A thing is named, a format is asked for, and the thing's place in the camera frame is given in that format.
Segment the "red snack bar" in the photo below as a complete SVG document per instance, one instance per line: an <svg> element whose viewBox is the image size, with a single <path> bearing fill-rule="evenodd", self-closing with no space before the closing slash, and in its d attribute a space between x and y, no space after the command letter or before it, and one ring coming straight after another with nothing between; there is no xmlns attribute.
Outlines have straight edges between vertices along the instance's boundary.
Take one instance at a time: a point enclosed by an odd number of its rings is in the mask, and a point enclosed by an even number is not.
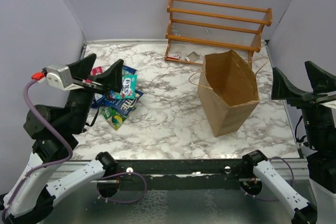
<svg viewBox="0 0 336 224"><path fill-rule="evenodd" d="M102 74L103 73L103 69L102 67L96 67L96 68L92 68L90 74L89 74L89 77L91 76L97 76L99 74ZM87 78L86 79L86 83L90 83L91 82L91 79Z"/></svg>

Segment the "teal white candy bag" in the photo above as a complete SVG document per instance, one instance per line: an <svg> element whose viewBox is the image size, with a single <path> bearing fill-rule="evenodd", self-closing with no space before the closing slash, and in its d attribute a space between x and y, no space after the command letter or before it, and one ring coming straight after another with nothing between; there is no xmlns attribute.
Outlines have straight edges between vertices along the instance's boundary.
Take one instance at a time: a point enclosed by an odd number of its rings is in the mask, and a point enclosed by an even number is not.
<svg viewBox="0 0 336 224"><path fill-rule="evenodd" d="M129 74L122 79L122 88L120 92L111 91L109 97L112 99L122 100L122 99L134 99L135 97L135 87L137 82L136 74Z"/></svg>

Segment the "dark blue snack packet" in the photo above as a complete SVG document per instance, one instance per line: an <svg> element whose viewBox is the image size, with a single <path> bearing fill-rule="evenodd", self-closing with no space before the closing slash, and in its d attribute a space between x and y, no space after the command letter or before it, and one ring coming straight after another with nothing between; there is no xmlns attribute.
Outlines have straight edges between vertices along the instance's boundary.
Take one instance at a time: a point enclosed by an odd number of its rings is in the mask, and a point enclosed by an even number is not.
<svg viewBox="0 0 336 224"><path fill-rule="evenodd" d="M144 95L143 92L136 90L134 99L113 99L109 100L105 95L95 94L92 102L92 108L99 108L102 106L111 107L124 116L128 116L129 113L135 107L137 101Z"/></svg>

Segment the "green snack packet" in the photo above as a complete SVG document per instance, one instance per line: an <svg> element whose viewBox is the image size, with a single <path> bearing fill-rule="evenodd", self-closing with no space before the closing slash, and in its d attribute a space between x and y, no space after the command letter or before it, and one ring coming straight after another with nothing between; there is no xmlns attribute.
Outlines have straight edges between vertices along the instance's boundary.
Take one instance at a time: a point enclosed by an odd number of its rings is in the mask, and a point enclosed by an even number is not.
<svg viewBox="0 0 336 224"><path fill-rule="evenodd" d="M122 114L112 107L104 107L102 109L103 117L115 130L118 130L122 126L124 121L129 117L129 114L130 112Z"/></svg>

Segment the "brown paper bag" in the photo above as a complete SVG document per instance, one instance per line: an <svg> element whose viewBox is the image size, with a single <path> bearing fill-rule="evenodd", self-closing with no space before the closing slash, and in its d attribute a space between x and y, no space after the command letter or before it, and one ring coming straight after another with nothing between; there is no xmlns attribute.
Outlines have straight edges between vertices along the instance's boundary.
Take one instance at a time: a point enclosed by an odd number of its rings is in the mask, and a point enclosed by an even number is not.
<svg viewBox="0 0 336 224"><path fill-rule="evenodd" d="M215 137L239 130L259 104L257 71L234 50L204 57L197 94Z"/></svg>

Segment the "teal red snack packet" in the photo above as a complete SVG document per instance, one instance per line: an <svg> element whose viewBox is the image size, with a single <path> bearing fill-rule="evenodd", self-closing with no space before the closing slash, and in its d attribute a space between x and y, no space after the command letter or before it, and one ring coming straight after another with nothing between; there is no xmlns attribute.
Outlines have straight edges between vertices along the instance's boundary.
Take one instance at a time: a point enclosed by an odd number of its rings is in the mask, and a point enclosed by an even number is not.
<svg viewBox="0 0 336 224"><path fill-rule="evenodd" d="M134 75L136 73L136 69L123 65L122 74L123 76Z"/></svg>

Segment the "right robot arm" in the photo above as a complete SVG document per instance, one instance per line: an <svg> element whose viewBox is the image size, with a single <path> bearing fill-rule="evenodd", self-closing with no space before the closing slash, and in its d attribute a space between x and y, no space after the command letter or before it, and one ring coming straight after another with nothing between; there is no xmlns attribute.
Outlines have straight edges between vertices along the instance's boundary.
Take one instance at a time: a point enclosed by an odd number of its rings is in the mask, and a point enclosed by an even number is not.
<svg viewBox="0 0 336 224"><path fill-rule="evenodd" d="M311 203L289 185L260 150L242 157L241 171L257 177L285 207L292 223L335 223L335 75L312 61L304 63L311 92L295 87L277 67L272 69L272 100L301 110L305 134L296 143L307 161L315 198Z"/></svg>

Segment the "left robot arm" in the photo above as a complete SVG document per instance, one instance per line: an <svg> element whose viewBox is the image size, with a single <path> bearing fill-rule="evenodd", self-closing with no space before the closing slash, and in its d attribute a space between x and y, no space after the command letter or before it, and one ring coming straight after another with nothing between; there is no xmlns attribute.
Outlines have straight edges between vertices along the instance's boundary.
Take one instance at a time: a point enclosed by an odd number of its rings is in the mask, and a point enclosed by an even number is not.
<svg viewBox="0 0 336 224"><path fill-rule="evenodd" d="M110 179L118 172L117 161L108 152L101 152L84 168L50 182L53 173L72 158L78 145L76 135L88 126L95 94L121 91L123 60L93 76L96 57L90 54L63 67L48 66L32 75L24 87L24 100L29 107L24 129L35 142L20 178L11 191L1 195L3 223L38 223L75 189L96 179ZM68 91L62 108L32 104L29 88L43 81Z"/></svg>

